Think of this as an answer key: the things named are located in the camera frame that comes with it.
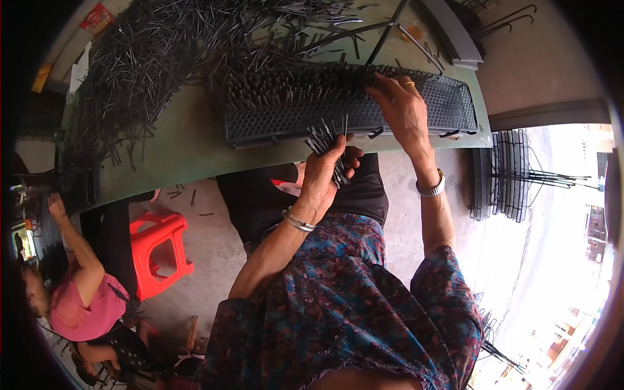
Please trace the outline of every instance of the hexagonal mesh panel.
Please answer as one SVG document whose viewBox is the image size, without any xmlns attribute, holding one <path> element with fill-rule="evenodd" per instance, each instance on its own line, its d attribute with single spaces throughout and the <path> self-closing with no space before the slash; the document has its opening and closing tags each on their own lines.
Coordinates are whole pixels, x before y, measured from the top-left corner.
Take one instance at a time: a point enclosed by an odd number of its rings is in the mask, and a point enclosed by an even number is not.
<svg viewBox="0 0 624 390">
<path fill-rule="evenodd" d="M 430 134 L 477 131 L 468 85 L 435 74 L 380 66 L 324 65 L 272 69 L 231 78 L 226 85 L 225 120 L 230 145 L 262 144 L 279 139 L 306 137 L 306 127 L 341 123 L 349 114 L 350 132 L 372 132 L 387 123 L 364 85 L 380 86 L 373 74 L 406 74 L 427 104 Z"/>
</svg>

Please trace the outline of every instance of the red package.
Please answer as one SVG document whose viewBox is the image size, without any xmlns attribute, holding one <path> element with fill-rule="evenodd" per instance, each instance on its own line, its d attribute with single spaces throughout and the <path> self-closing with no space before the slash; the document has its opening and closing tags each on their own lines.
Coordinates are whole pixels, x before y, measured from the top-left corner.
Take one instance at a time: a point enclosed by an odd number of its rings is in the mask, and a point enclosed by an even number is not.
<svg viewBox="0 0 624 390">
<path fill-rule="evenodd" d="M 89 31 L 91 34 L 98 36 L 104 27 L 113 21 L 113 15 L 100 3 L 97 3 L 95 7 L 86 15 L 86 17 L 80 23 L 80 28 Z"/>
</svg>

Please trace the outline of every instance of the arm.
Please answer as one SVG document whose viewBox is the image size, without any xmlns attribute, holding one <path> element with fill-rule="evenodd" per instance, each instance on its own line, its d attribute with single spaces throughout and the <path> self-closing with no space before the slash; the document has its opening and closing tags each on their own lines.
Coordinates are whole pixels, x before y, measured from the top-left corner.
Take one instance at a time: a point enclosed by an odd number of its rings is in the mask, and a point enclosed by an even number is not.
<svg viewBox="0 0 624 390">
<path fill-rule="evenodd" d="M 74 250 L 71 248 L 70 244 L 67 242 L 67 239 L 64 235 L 62 236 L 62 239 L 63 248 L 65 249 L 65 256 L 67 257 L 67 262 L 69 264 L 69 267 L 71 268 L 72 264 L 76 262 L 76 254 L 74 253 Z"/>
<path fill-rule="evenodd" d="M 113 368 L 120 369 L 117 362 L 117 353 L 109 345 L 78 343 L 78 352 L 80 352 L 82 359 L 87 363 L 95 364 L 109 360 Z"/>
<path fill-rule="evenodd" d="M 394 97 L 394 103 L 378 89 L 366 88 L 381 107 L 386 122 L 396 140 L 412 160 L 418 185 L 434 188 L 440 182 L 434 151 L 429 143 L 427 107 L 408 76 L 398 80 L 376 74 L 378 80 Z M 436 248 L 453 247 L 455 232 L 446 192 L 432 198 L 421 197 L 422 242 L 425 256 Z"/>
<path fill-rule="evenodd" d="M 336 145 L 322 157 L 308 157 L 301 195 L 291 211 L 300 220 L 316 225 L 334 202 L 336 185 L 331 182 L 331 176 L 334 164 L 346 149 L 346 142 L 346 138 L 341 135 Z M 364 152 L 350 147 L 348 154 L 353 156 L 350 166 L 358 167 L 359 162 L 355 157 L 364 155 Z M 346 176 L 351 178 L 353 173 L 353 168 L 350 168 Z M 247 259 L 234 281 L 229 298 L 257 300 L 269 287 L 273 277 L 286 268 L 307 236 L 307 233 L 282 221 Z"/>
<path fill-rule="evenodd" d="M 82 304 L 88 308 L 93 300 L 97 288 L 104 279 L 104 267 L 96 257 L 93 249 L 82 235 L 76 230 L 74 224 L 65 213 L 65 206 L 58 193 L 53 193 L 47 200 L 50 215 L 56 221 L 61 233 L 67 240 L 67 244 L 74 250 L 79 269 L 74 273 L 74 282 L 78 288 L 78 294 Z"/>
</svg>

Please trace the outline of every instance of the pink shirt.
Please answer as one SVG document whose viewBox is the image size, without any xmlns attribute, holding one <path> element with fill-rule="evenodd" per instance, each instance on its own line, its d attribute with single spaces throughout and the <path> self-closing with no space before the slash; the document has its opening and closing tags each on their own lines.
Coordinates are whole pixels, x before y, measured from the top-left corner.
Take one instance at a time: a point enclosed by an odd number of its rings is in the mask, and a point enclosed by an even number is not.
<svg viewBox="0 0 624 390">
<path fill-rule="evenodd" d="M 105 273 L 91 304 L 85 308 L 73 278 L 76 270 L 78 264 L 74 263 L 52 294 L 50 325 L 68 340 L 88 341 L 106 334 L 125 312 L 125 301 L 115 294 L 109 284 L 126 298 L 128 292 L 114 276 Z"/>
</svg>

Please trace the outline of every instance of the black pants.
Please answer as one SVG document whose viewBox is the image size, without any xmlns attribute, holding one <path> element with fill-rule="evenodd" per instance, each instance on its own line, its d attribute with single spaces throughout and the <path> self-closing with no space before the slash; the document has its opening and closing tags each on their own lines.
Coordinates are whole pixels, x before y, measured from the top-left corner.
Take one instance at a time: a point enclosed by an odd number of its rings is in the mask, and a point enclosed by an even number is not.
<svg viewBox="0 0 624 390">
<path fill-rule="evenodd" d="M 383 226 L 388 215 L 388 197 L 379 174 L 377 153 L 366 154 L 359 161 L 351 184 L 338 190 L 328 212 L 364 215 Z M 271 179 L 294 183 L 297 169 L 291 163 L 217 176 L 230 221 L 243 243 L 261 239 L 267 229 L 282 220 L 282 210 L 297 200 L 275 188 Z"/>
<path fill-rule="evenodd" d="M 154 192 L 118 200 L 81 213 L 82 236 L 104 266 L 106 273 L 114 276 L 130 296 L 128 309 L 138 307 L 137 274 L 130 244 L 130 202 L 150 200 Z"/>
</svg>

